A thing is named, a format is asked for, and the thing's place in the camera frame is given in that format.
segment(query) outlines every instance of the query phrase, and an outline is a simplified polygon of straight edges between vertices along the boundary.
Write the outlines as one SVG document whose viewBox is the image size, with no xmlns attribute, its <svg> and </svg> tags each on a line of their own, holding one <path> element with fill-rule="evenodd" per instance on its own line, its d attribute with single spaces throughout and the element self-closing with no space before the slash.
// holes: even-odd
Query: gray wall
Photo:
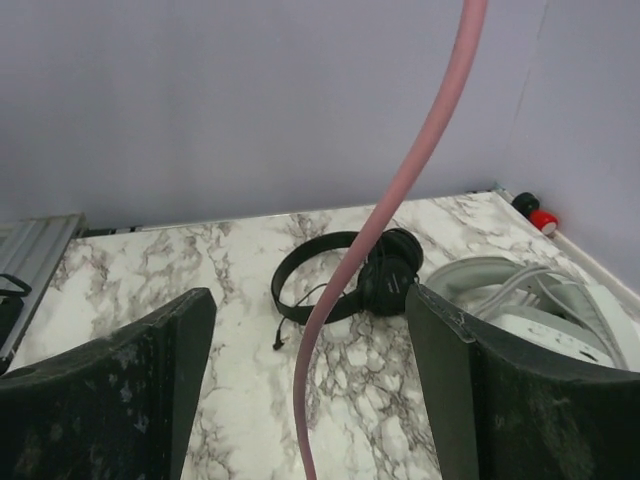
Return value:
<svg viewBox="0 0 640 480">
<path fill-rule="evenodd" d="M 2 0 L 0 221 L 94 226 L 369 203 L 444 73 L 462 1 Z M 544 0 L 492 0 L 414 196 L 490 186 Z"/>
<path fill-rule="evenodd" d="M 640 2 L 552 0 L 501 183 L 640 292 Z"/>
</svg>

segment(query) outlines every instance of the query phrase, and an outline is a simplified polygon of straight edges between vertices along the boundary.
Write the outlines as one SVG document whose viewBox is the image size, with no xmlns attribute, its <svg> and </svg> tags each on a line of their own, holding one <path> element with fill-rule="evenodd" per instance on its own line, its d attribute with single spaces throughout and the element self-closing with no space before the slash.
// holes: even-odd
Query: white marble surface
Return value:
<svg viewBox="0 0 640 480">
<path fill-rule="evenodd" d="M 286 253 L 312 237 L 357 230 L 370 208 L 244 219 L 74 241 L 12 369 L 107 334 L 192 287 L 218 304 L 184 480 L 303 479 L 291 406 L 300 331 L 269 294 Z M 405 203 L 393 224 L 425 251 L 420 275 L 466 256 L 504 255 L 586 274 L 495 193 Z M 326 281 L 340 253 L 305 264 L 285 287 L 294 303 Z M 311 373 L 319 478 L 435 480 L 435 449 L 402 318 L 366 315 L 325 327 Z"/>
</svg>

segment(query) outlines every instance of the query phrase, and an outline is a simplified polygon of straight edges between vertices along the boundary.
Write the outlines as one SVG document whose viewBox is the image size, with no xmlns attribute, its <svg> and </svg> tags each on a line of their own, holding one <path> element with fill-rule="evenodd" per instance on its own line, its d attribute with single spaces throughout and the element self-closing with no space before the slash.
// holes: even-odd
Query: gray marble veining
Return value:
<svg viewBox="0 0 640 480">
<path fill-rule="evenodd" d="M 189 288 L 208 287 L 219 313 L 183 479 L 302 479 L 291 403 L 301 330 L 285 322 L 286 344 L 273 351 L 280 316 L 269 293 L 271 275 L 295 246 L 323 233 L 357 230 L 370 210 L 74 241 L 12 368 L 105 335 Z M 504 255 L 588 279 L 494 193 L 406 202 L 392 223 L 420 240 L 423 277 L 466 256 Z M 303 265 L 285 286 L 283 300 L 295 303 L 328 280 L 340 255 L 332 252 Z M 402 318 L 360 314 L 325 327 L 310 378 L 307 401 L 319 478 L 440 478 Z"/>
</svg>

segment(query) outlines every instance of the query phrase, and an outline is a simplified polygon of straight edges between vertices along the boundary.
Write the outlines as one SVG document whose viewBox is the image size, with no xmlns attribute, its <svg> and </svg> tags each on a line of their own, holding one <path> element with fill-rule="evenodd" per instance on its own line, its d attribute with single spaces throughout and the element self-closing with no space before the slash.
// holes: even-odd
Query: pink tube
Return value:
<svg viewBox="0 0 640 480">
<path fill-rule="evenodd" d="M 317 480 L 305 411 L 305 388 L 311 354 L 329 313 L 345 287 L 378 241 L 391 217 L 417 180 L 444 132 L 469 76 L 478 48 L 488 0 L 464 0 L 456 42 L 447 71 L 429 115 L 411 150 L 378 205 L 347 251 L 311 312 L 302 335 L 293 377 L 293 413 L 307 480 Z"/>
</svg>

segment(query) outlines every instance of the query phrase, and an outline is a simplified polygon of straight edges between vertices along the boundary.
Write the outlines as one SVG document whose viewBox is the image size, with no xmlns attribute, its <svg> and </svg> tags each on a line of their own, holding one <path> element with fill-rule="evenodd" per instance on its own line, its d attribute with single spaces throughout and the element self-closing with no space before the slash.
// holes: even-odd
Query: red and black object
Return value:
<svg viewBox="0 0 640 480">
<path fill-rule="evenodd" d="M 545 210 L 540 210 L 540 200 L 533 193 L 521 193 L 513 199 L 511 206 L 545 235 L 551 235 L 558 228 L 558 218 Z"/>
</svg>

